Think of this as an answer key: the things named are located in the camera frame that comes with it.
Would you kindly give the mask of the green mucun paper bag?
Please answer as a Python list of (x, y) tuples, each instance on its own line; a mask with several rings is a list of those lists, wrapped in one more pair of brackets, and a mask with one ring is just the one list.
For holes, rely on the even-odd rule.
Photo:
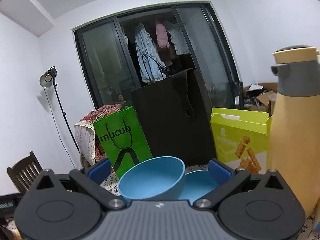
[(93, 126), (118, 178), (132, 167), (152, 158), (133, 107), (103, 117)]

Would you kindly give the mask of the light blue hanging shirt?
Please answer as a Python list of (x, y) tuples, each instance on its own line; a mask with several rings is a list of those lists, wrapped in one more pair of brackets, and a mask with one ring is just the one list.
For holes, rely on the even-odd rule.
[(152, 38), (142, 23), (135, 28), (135, 45), (142, 82), (163, 80), (165, 74), (162, 68), (165, 67), (165, 64), (161, 61)]

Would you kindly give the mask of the cardboard boxes pile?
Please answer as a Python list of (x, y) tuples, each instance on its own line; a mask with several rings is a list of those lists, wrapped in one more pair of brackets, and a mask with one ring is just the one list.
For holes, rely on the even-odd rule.
[(272, 115), (278, 91), (277, 83), (257, 83), (244, 88), (244, 109)]

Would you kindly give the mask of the black paper bag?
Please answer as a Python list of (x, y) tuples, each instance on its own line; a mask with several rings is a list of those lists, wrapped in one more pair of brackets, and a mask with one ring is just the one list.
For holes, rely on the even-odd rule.
[(216, 157), (210, 125), (212, 104), (198, 70), (187, 69), (131, 92), (154, 157), (173, 156), (186, 166)]

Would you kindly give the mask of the blue bowl back right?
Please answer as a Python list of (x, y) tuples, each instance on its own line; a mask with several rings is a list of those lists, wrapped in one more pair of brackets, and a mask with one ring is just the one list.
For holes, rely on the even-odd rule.
[(218, 187), (218, 183), (210, 176), (208, 170), (198, 170), (185, 175), (185, 184), (178, 200), (188, 200), (191, 205), (197, 199)]

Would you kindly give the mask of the white hanging garment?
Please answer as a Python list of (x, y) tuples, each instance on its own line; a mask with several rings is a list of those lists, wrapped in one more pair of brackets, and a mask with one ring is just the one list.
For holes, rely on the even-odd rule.
[(165, 26), (167, 32), (170, 34), (170, 40), (175, 47), (176, 55), (189, 54), (190, 50), (188, 44), (178, 23), (164, 21), (163, 25)]

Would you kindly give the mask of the studio lamp on stand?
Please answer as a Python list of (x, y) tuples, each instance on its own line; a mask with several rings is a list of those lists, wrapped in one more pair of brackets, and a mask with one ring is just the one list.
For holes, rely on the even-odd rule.
[(56, 119), (56, 115), (54, 113), (54, 109), (57, 108), (60, 110), (62, 118), (65, 122), (67, 131), (73, 141), (73, 144), (76, 148), (76, 150), (78, 152), (80, 152), (79, 146), (77, 145), (77, 142), (75, 140), (75, 136), (74, 133), (72, 132), (71, 126), (67, 120), (67, 113), (66, 111), (63, 109), (58, 91), (57, 91), (57, 81), (56, 81), (56, 77), (58, 75), (57, 69), (55, 66), (50, 67), (48, 70), (46, 70), (39, 78), (39, 84), (42, 87), (42, 89), (44, 90), (44, 95), (47, 99), (48, 102), (48, 107), (50, 109), (51, 115), (52, 115), (52, 119), (54, 122), (54, 126), (57, 130), (57, 134), (58, 137), (60, 139), (60, 142), (65, 150), (65, 152), (68, 154), (69, 157), (71, 157), (69, 151), (67, 150), (67, 147), (65, 146), (65, 143), (63, 142), (63, 138), (62, 135), (60, 134), (60, 130), (58, 128), (58, 124), (57, 124), (57, 119)]

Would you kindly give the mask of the pink hanging garment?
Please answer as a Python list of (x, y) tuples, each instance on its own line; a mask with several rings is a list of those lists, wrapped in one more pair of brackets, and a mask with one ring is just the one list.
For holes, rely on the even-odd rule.
[(169, 49), (170, 44), (168, 40), (168, 35), (166, 28), (160, 22), (155, 23), (156, 35), (157, 35), (157, 44), (160, 49)]

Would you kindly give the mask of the patterned red blanket pile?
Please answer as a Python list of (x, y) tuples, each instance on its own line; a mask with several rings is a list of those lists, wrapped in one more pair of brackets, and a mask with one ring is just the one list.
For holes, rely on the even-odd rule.
[(103, 105), (95, 111), (90, 111), (74, 125), (75, 140), (80, 150), (80, 163), (84, 168), (93, 166), (106, 158), (93, 123), (120, 110), (120, 104)]

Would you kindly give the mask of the yellow-green snack box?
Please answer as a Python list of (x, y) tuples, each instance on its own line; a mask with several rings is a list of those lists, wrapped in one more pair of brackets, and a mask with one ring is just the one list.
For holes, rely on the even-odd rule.
[(266, 112), (212, 108), (210, 124), (217, 159), (233, 169), (264, 174), (271, 120)]

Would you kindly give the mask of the black sliding glass door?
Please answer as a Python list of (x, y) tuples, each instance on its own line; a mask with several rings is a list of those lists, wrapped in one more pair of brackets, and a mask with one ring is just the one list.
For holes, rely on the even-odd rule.
[(243, 83), (209, 3), (134, 9), (76, 29), (76, 49), (95, 108), (130, 106), (131, 92), (198, 70), (214, 107), (241, 109)]

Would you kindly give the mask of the yellow thermos jug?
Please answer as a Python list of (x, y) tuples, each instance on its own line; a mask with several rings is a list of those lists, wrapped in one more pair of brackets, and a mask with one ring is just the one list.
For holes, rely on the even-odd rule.
[(319, 50), (291, 46), (273, 56), (278, 88), (267, 168), (279, 171), (309, 217), (319, 202)]

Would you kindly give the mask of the blue bowl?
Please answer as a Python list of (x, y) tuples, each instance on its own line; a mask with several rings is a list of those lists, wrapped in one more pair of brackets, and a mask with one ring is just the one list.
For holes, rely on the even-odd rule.
[(188, 200), (191, 205), (197, 199), (218, 187), (218, 183), (210, 176), (208, 170), (198, 170), (185, 175), (185, 184), (178, 200)]
[(133, 200), (177, 200), (185, 184), (185, 164), (171, 156), (146, 160), (129, 169), (118, 183), (120, 195)]

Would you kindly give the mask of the blue bowl front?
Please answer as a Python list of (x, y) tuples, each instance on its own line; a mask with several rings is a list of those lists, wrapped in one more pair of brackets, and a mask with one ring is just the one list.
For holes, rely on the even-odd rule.
[(129, 169), (118, 183), (120, 195), (133, 200), (177, 200), (185, 184), (185, 164), (171, 156), (146, 160)]

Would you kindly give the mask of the dark wooden chair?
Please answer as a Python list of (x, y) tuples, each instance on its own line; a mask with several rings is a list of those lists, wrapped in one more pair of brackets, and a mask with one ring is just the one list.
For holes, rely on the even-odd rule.
[(28, 191), (41, 171), (42, 167), (33, 151), (27, 157), (18, 161), (13, 167), (7, 168), (7, 174), (19, 193)]

